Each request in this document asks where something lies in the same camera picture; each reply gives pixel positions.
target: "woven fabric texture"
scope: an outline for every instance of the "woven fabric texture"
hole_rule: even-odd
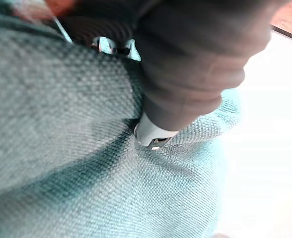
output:
[[[209,238],[237,95],[158,151],[138,61],[0,14],[0,238]]]

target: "white floor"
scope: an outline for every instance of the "white floor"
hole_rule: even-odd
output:
[[[218,230],[292,238],[292,40],[273,33],[239,91],[243,121],[223,137],[228,172]]]

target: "dark gray sleeve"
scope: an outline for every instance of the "dark gray sleeve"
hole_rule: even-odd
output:
[[[288,0],[166,0],[135,33],[146,74],[145,112],[157,126],[180,130],[214,111],[224,89],[270,39],[270,21]]]

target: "teal fabric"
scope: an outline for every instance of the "teal fabric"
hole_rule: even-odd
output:
[[[0,238],[209,238],[237,95],[150,151],[137,61],[0,14]]]

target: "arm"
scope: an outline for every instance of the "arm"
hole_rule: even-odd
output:
[[[146,74],[145,113],[181,130],[214,111],[224,89],[270,39],[270,21],[288,0],[167,0],[140,21],[136,46]]]

